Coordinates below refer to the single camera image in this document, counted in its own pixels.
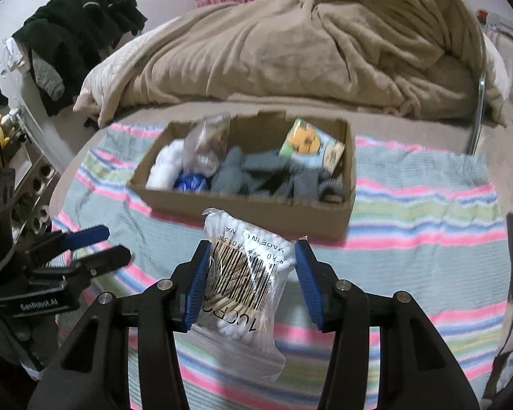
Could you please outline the white sock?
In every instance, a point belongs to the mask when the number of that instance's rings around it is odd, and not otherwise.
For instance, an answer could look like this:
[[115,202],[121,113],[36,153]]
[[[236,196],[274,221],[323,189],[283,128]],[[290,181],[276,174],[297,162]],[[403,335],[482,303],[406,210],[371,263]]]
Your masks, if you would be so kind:
[[184,140],[177,139],[164,146],[152,165],[146,188],[148,190],[171,190],[183,168]]

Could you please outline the cotton swab plastic bag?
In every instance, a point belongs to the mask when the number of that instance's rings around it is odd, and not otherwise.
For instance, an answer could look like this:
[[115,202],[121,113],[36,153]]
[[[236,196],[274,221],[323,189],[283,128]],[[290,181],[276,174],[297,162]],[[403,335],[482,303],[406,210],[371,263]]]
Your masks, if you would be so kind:
[[294,242],[229,213],[203,212],[212,244],[197,321],[182,337],[185,358],[224,375],[275,381],[286,359],[274,340],[275,315],[294,271]]

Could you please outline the clear bag of snacks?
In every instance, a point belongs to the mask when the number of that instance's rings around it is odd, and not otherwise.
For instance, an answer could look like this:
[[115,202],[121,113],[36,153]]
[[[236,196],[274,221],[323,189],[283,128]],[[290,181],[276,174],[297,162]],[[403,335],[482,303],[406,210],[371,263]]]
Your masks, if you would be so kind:
[[183,172],[213,176],[228,151],[231,116],[220,113],[197,123],[183,143]]

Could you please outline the grey knitted sock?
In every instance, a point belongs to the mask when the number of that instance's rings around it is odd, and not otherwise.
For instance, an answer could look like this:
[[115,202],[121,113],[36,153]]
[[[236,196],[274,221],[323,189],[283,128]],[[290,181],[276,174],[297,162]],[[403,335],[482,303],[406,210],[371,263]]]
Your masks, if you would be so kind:
[[234,146],[213,176],[210,191],[226,195],[255,193],[257,183],[250,173],[242,169],[244,163],[245,154],[239,146]]

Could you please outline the bear print tissue pack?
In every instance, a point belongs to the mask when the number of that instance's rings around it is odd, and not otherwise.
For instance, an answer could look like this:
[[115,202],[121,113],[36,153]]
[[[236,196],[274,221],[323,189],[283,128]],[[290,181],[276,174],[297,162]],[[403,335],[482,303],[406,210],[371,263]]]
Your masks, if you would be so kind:
[[295,164],[325,169],[333,174],[345,151],[342,142],[305,120],[296,119],[287,133],[279,155]]

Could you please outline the blue tissue packet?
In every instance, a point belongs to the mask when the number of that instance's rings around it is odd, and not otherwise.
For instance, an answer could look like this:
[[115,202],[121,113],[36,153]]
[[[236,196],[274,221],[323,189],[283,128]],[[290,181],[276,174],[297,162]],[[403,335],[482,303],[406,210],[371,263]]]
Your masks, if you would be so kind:
[[182,173],[175,181],[173,189],[180,192],[205,192],[209,190],[209,182],[204,174]]

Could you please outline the striped colourful towel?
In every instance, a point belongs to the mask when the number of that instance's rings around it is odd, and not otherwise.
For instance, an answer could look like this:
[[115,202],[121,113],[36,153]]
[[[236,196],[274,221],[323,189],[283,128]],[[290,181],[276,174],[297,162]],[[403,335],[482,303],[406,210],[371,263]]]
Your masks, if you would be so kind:
[[[131,265],[85,291],[129,295],[169,276],[203,235],[203,217],[152,209],[127,186],[158,129],[113,126],[83,154],[52,212],[63,231],[105,225]],[[500,346],[511,276],[504,214],[481,155],[358,136],[357,188],[345,238],[311,241],[320,261],[363,291],[408,291],[482,396]],[[317,331],[291,276],[275,316],[275,342],[286,365],[276,381],[229,373],[186,334],[176,338],[193,409],[313,409],[318,405],[332,336]]]

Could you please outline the black clothes pile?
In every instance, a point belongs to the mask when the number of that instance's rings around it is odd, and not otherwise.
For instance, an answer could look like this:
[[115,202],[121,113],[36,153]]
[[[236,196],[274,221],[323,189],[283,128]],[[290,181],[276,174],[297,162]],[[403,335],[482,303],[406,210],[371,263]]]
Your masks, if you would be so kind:
[[50,0],[13,34],[27,53],[46,114],[74,104],[89,72],[147,18],[137,0]]

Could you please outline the grey sock pair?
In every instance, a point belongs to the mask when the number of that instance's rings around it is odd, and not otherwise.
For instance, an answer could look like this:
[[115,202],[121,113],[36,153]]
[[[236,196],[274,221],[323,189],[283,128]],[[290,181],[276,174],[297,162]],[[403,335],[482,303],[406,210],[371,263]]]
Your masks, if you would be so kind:
[[246,155],[241,170],[246,180],[242,193],[333,204],[346,200],[344,184],[330,171],[307,167],[277,151]]

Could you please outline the cardboard box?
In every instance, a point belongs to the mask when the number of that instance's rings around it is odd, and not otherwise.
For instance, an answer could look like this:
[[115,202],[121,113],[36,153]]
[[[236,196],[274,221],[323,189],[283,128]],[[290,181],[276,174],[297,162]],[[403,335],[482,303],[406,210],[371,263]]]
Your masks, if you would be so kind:
[[[296,117],[295,114],[289,114],[284,110],[262,109],[256,114],[245,116],[234,114],[229,129],[228,145],[238,146],[245,153],[277,148],[286,138]],[[339,117],[313,117],[307,113],[301,114],[300,117],[344,143],[345,152],[336,173],[342,177],[345,202],[326,204],[310,200],[282,200],[264,195],[148,190],[146,182],[159,151],[174,140],[185,138],[197,124],[195,120],[168,123],[136,167],[128,187],[155,213],[198,219],[205,209],[216,208],[279,234],[342,240],[348,228],[356,196],[355,143],[351,125]]]

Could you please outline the beige fleece blanket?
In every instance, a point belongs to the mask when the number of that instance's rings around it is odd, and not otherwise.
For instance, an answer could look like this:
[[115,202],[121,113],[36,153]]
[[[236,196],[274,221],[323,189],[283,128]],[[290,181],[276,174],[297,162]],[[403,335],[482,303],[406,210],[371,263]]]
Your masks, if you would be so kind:
[[[490,69],[484,33],[462,0],[254,0],[195,9],[117,73],[100,120],[121,107],[303,99],[419,120],[474,114]],[[503,124],[508,96],[486,80]]]

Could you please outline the chrome chair frame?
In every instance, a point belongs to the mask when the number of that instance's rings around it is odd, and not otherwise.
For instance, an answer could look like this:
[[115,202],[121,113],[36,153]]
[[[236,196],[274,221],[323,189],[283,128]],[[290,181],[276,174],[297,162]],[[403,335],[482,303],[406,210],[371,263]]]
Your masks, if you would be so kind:
[[478,81],[478,98],[476,110],[474,112],[474,123],[472,126],[472,134],[468,142],[467,154],[474,155],[476,153],[478,141],[480,138],[482,123],[485,113],[485,98],[486,98],[486,78],[487,70],[483,69]]

